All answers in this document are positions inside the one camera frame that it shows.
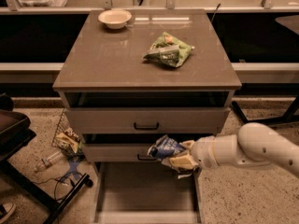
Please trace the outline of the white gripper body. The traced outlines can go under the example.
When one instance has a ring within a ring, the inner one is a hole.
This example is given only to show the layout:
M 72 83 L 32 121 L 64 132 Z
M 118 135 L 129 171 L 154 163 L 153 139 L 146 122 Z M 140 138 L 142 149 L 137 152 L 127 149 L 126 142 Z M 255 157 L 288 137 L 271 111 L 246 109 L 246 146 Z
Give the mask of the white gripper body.
M 202 137 L 195 141 L 191 154 L 200 169 L 212 169 L 217 167 L 214 155 L 214 136 Z

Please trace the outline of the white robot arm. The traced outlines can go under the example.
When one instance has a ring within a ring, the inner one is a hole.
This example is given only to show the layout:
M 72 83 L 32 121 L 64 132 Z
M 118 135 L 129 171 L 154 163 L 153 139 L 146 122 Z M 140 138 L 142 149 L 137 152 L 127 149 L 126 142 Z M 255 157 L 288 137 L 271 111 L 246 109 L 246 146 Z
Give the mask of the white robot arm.
M 275 164 L 299 176 L 299 146 L 261 123 L 247 123 L 238 134 L 208 136 L 182 145 L 187 150 L 168 159 L 173 168 L 204 170 L 231 165 L 254 169 Z

